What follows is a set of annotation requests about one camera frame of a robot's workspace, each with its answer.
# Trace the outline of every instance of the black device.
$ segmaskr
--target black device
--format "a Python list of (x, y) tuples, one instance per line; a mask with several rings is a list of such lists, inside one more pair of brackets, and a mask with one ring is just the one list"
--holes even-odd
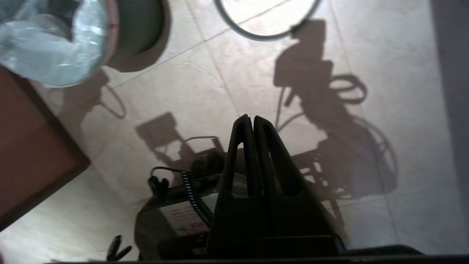
[[(244, 147), (242, 155), (239, 155), (240, 144)], [(140, 228), (136, 227), (136, 242), (140, 251), (146, 252), (146, 256), (156, 256), (163, 260), (141, 260), (146, 263), (166, 263), (165, 259), (170, 259), (172, 264), (402, 264), (469, 261), (468, 256), (426, 256), (402, 245), (346, 250), (329, 224), (324, 208), (306, 188), (274, 126), (259, 116), (255, 117), (254, 125), (247, 115), (237, 119), (228, 152), (222, 156), (212, 156), (217, 162), (209, 161), (209, 156), (206, 154), (201, 161), (194, 162), (196, 165), (192, 168), (197, 168), (197, 164), (199, 166), (195, 174), (171, 169), (186, 179), (186, 183), (181, 186), (169, 188), (167, 181), (160, 181), (153, 175), (150, 177), (149, 184), (154, 197), (139, 213), (141, 216), (142, 212), (149, 212), (150, 217), (137, 218), (136, 226), (139, 226), (139, 221), (145, 223), (140, 223)], [(240, 162), (243, 163), (242, 175), (238, 169)], [(211, 173), (217, 174), (216, 177), (220, 179), (212, 176), (209, 180)], [(242, 179), (244, 185), (236, 184), (239, 179)], [(214, 186), (217, 186), (219, 194), (213, 216), (206, 223), (210, 232), (179, 238), (174, 237), (174, 234), (168, 236), (171, 227), (157, 220), (160, 219), (155, 217), (159, 210), (154, 210), (154, 207), (187, 200), (191, 194), (200, 197), (204, 195), (206, 187), (212, 189)], [(203, 201), (197, 199), (192, 206), (203, 206)], [(138, 240), (142, 236), (144, 240), (154, 240), (155, 243), (139, 245)], [(122, 253), (117, 253), (120, 237), (116, 238), (117, 242), (113, 242), (114, 248), (108, 254), (109, 261), (122, 256)]]

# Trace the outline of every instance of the floor tile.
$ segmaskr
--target floor tile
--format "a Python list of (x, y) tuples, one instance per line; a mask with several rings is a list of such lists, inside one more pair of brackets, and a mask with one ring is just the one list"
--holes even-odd
[[(205, 45), (157, 66), (123, 89), (140, 117), (136, 133), (159, 161), (156, 165), (189, 169), (201, 151), (226, 151), (238, 115)], [(186, 142), (193, 137), (213, 138)]]
[[(233, 21), (239, 23), (266, 11), (277, 4), (280, 4), (282, 1), (283, 0), (223, 0), (222, 3)], [(209, 39), (216, 34), (228, 29), (227, 24), (222, 20), (213, 1), (190, 0), (188, 3), (194, 12), (200, 29), (202, 30), (204, 39)]]
[[(244, 25), (250, 30), (282, 27), (273, 18), (299, 17), (299, 11), (285, 10), (304, 11), (304, 3), (287, 1)], [(208, 44), (239, 113), (262, 116), (277, 126), (301, 170), (321, 166), (314, 172), (318, 182), (309, 184), (321, 200), (340, 206), (375, 199), (383, 195), (374, 156), (378, 145), (356, 120), (362, 116), (366, 87), (350, 74), (328, 2), (314, 17), (293, 39), (256, 42), (229, 31)]]
[(0, 251), (12, 263), (43, 263), (107, 250), (119, 234), (132, 243), (135, 213), (88, 169), (2, 231)]
[(366, 119), (399, 167), (388, 192), (455, 181), (428, 1), (333, 1), (352, 70), (368, 86)]
[(347, 250), (397, 244), (384, 198), (328, 211)]
[[(436, 2), (334, 0), (332, 6), (352, 70), (369, 88), (364, 115), (395, 153), (397, 181), (383, 182), (399, 241), (426, 254), (452, 254), (467, 252), (467, 212), (462, 211), (467, 207), (459, 201), (466, 190), (458, 182), (453, 160), (452, 140), (460, 137), (451, 138), (448, 127), (447, 109), (454, 102), (445, 101), (444, 93), (460, 83), (442, 83), (439, 56), (457, 46), (438, 46), (434, 16), (440, 10), (432, 5)], [(451, 24), (465, 24), (464, 11), (447, 15)], [(445, 39), (454, 35), (453, 41), (461, 41), (460, 36), (467, 35), (463, 28), (450, 28), (454, 31), (447, 28)], [(458, 50), (463, 52), (453, 58), (464, 58), (466, 49)], [(456, 72), (451, 70), (449, 76)], [(464, 96), (455, 94), (453, 98)], [(464, 123), (459, 119), (457, 127)]]
[(123, 201), (151, 196), (146, 181), (157, 159), (135, 130), (139, 118), (122, 87), (61, 116), (61, 121)]
[[(288, 1), (262, 16), (247, 21), (244, 25), (247, 29), (275, 27), (278, 25), (278, 20), (266, 18), (279, 17), (284, 6), (294, 8), (296, 3)], [(282, 113), (301, 113), (302, 107), (299, 105), (301, 100), (297, 99), (305, 101), (305, 97), (311, 95), (316, 96), (311, 96), (308, 100), (329, 99), (334, 100), (336, 104), (348, 105), (346, 101), (340, 102), (339, 99), (342, 98), (340, 92), (322, 91), (322, 89), (328, 90), (325, 87), (329, 87), (332, 75), (350, 73), (345, 51), (341, 46), (327, 2), (319, 6), (314, 18), (316, 20), (307, 23), (292, 39), (258, 42), (229, 31), (208, 42), (240, 113), (252, 116), (257, 113), (264, 115), (268, 113), (269, 116), (265, 118), (273, 120), (282, 87), (286, 88)], [(324, 88), (319, 89), (318, 94), (311, 94), (315, 90), (311, 89), (311, 92), (307, 89), (309, 84), (312, 87), (322, 85)], [(299, 97), (294, 97), (291, 104), (285, 107), (285, 100), (289, 97), (292, 86), (295, 86), (294, 95)], [(357, 92), (356, 96), (360, 98), (358, 88), (353, 92)]]
[(399, 243), (424, 254), (465, 254), (466, 223), (454, 186), (389, 197)]

